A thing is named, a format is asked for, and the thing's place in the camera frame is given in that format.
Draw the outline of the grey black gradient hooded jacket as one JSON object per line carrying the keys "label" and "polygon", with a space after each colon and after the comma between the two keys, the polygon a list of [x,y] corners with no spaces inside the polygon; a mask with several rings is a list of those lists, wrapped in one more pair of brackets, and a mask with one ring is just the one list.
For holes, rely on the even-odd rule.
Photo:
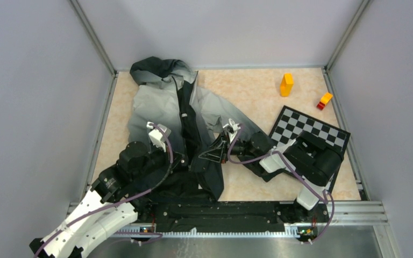
{"label": "grey black gradient hooded jacket", "polygon": [[236,106],[197,85],[197,72],[184,61],[149,57],[134,63],[130,75],[138,85],[127,124],[128,140],[151,145],[147,123],[170,129],[169,141],[185,164],[171,174],[161,168],[140,185],[156,184],[149,195],[155,202],[215,202],[224,190],[222,166],[200,158],[230,119],[241,124],[239,140],[250,143],[257,137],[269,150],[275,145],[262,129]]}

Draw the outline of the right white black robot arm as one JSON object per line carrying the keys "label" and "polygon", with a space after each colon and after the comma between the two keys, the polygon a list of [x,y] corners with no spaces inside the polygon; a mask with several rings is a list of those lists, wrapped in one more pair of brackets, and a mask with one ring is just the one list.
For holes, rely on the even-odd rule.
{"label": "right white black robot arm", "polygon": [[328,202],[327,186],[344,159],[340,151],[306,131],[284,145],[277,145],[263,132],[248,140],[238,133],[222,132],[199,157],[245,165],[266,182],[281,173],[292,174],[303,184],[294,206],[300,221],[309,221],[316,213],[315,206]]}

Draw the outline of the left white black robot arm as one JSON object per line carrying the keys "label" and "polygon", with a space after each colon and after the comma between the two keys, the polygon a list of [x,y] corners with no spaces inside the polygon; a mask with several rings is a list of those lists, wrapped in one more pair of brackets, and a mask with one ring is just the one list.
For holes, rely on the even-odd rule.
{"label": "left white black robot arm", "polygon": [[123,226],[147,221],[150,206],[131,202],[160,186],[185,161],[185,155],[169,147],[129,143],[116,163],[100,173],[65,220],[47,236],[31,241],[33,256],[88,257]]}

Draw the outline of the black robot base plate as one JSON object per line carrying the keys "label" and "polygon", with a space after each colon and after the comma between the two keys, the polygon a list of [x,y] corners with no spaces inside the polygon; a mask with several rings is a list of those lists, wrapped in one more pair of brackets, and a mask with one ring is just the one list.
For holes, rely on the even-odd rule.
{"label": "black robot base plate", "polygon": [[150,203],[138,210],[138,224],[157,232],[260,233],[283,232],[295,223],[325,223],[324,204],[306,210],[294,202],[215,202],[208,204]]}

